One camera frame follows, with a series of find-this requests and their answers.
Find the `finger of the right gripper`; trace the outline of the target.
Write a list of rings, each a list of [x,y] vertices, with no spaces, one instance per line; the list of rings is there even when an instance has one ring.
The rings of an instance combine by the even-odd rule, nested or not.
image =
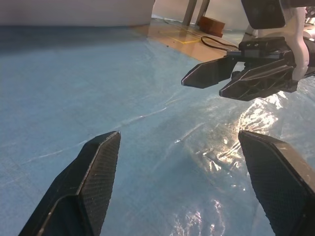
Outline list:
[[[285,63],[268,63],[232,73],[231,81],[220,91],[221,97],[251,101],[266,98],[279,91],[294,92],[298,82],[292,79],[293,66]]]
[[[235,82],[240,72],[233,72],[233,69],[240,58],[240,55],[227,55],[220,59],[200,63],[184,76],[181,85],[204,89],[227,79]]]

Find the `brown wooden block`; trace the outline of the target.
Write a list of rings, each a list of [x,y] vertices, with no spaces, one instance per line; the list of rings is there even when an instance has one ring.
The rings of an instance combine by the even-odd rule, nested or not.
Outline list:
[[[222,31],[224,29],[225,23],[221,21],[202,16],[197,22],[197,25],[199,26],[199,29],[206,34],[220,38],[223,36]]]

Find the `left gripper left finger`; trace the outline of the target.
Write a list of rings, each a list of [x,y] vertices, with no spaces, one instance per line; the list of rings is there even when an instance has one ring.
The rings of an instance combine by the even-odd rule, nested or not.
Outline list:
[[[86,142],[54,179],[18,236],[100,236],[120,142],[119,131]]]

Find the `white backdrop board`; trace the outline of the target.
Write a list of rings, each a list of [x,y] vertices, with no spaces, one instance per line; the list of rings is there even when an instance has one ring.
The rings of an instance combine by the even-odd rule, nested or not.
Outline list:
[[[0,0],[0,26],[149,24],[155,0]]]

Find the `grey metal stand leg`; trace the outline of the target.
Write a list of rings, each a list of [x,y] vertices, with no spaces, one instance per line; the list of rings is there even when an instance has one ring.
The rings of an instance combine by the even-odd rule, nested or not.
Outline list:
[[[202,0],[201,7],[197,16],[197,20],[199,21],[201,17],[205,16],[210,0]]]
[[[183,19],[183,25],[184,26],[189,26],[191,23],[191,19],[195,10],[195,6],[196,6],[197,0],[189,0],[188,5],[187,5],[187,9],[184,15],[184,19]]]

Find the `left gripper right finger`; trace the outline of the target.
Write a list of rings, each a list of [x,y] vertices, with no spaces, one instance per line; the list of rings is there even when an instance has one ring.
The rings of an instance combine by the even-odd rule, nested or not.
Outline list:
[[[315,171],[288,143],[241,130],[252,187],[276,236],[315,236]]]

